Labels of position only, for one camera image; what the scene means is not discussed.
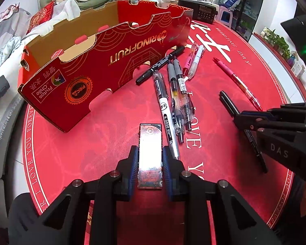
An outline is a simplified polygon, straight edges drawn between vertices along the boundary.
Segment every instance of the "round table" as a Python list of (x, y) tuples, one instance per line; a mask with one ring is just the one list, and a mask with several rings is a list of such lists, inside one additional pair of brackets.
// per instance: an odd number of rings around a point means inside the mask
[[(219, 92), (224, 90), (240, 111), (255, 109), (212, 58), (232, 68), (264, 110), (286, 103), (285, 97), (264, 60), (233, 30), (218, 22), (208, 28), (192, 24), (189, 47), (193, 41), (207, 50), (194, 78), (186, 82), (196, 111), (193, 129), (180, 145), (180, 160), (202, 179), (228, 180), (271, 228), (287, 200), (293, 173), (267, 156), (269, 172), (261, 172), (249, 142), (219, 101)], [(188, 52), (186, 48), (179, 56), (181, 65)], [(91, 181), (114, 170), (131, 145), (138, 145), (140, 123), (162, 123), (153, 80), (135, 84), (146, 69), (141, 66), (134, 71), (134, 79), (115, 93), (105, 91), (93, 100), (91, 112), (68, 133), (28, 106), (24, 167), (40, 214), (72, 180)], [(167, 78), (166, 66), (161, 72)], [(166, 145), (164, 130), (162, 136)], [(119, 244), (139, 244), (143, 239), (146, 244), (182, 244), (183, 204), (169, 203), (163, 190), (136, 190), (130, 203), (118, 203), (117, 214)]]

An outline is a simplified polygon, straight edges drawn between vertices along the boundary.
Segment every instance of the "green cushion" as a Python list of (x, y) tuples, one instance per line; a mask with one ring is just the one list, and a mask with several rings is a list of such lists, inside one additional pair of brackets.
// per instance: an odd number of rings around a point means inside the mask
[(79, 9), (86, 10), (86, 9), (89, 9), (89, 8), (100, 7), (100, 6), (104, 5), (105, 3), (107, 3), (108, 1), (109, 0), (89, 0), (87, 2), (79, 2), (79, 1), (76, 1), (76, 2), (79, 6)]
[[(52, 0), (40, 0), (40, 7), (43, 8), (44, 6), (46, 6), (51, 1)], [(89, 8), (100, 7), (100, 6), (104, 5), (108, 1), (109, 0), (89, 0), (87, 2), (78, 2), (78, 1), (76, 1), (76, 3), (78, 4), (79, 9), (86, 10), (86, 9), (89, 9)]]

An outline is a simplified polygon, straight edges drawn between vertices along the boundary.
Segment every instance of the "red pillow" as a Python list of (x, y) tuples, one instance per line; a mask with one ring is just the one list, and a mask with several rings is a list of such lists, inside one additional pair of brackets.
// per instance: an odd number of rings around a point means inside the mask
[(32, 16), (27, 33), (29, 33), (34, 27), (37, 27), (39, 24), (42, 24), (52, 18), (53, 6), (54, 6), (54, 1), (47, 4), (40, 11), (38, 11), (34, 16)]

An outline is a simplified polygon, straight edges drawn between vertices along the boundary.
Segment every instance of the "red pen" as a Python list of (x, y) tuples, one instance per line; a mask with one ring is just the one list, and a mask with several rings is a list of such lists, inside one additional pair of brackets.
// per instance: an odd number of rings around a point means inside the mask
[(183, 70), (182, 70), (182, 75), (183, 75), (183, 76), (187, 76), (187, 75), (188, 75), (189, 68), (190, 68), (191, 65), (192, 65), (193, 58), (194, 58), (194, 56), (195, 56), (195, 52), (196, 52), (197, 49), (198, 49), (198, 44), (197, 44), (196, 42), (194, 42), (194, 43), (192, 44), (191, 51), (190, 51), (190, 53), (189, 53), (189, 55), (188, 55), (188, 58), (187, 58), (187, 60), (186, 60), (186, 63), (185, 63), (185, 65), (184, 65), (184, 68), (183, 68)]
[(253, 93), (249, 91), (248, 87), (246, 87), (246, 85), (239, 79), (238, 76), (234, 74), (234, 72), (228, 66), (226, 66), (223, 62), (221, 62), (217, 58), (213, 58), (213, 62), (215, 62), (217, 66), (219, 66), (226, 73), (226, 75), (229, 76), (232, 79), (232, 81), (236, 83), (237, 86), (239, 86), (242, 92), (244, 92), (244, 94), (248, 97), (249, 101), (254, 105), (254, 107), (258, 111), (263, 111), (257, 98), (254, 97)]

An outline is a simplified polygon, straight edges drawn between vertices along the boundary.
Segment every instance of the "white pen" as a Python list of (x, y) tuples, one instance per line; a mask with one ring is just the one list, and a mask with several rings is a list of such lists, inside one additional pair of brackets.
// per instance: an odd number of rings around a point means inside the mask
[(199, 60), (201, 58), (201, 55), (203, 54), (205, 50), (205, 47), (203, 45), (199, 46), (198, 50), (197, 50), (197, 53), (196, 53), (196, 56), (193, 60), (193, 63), (192, 63), (192, 66), (191, 68), (189, 69), (189, 72), (188, 72), (188, 79), (192, 79), (196, 73), (196, 70), (197, 70), (197, 66), (198, 66), (198, 63), (199, 63)]
[(179, 148), (168, 104), (168, 92), (165, 87), (163, 75), (159, 73), (159, 71), (154, 71), (153, 79), (156, 95), (160, 104), (161, 114), (164, 122), (165, 132), (167, 134), (167, 141), (169, 143), (170, 151), (172, 153), (173, 158), (179, 159)]

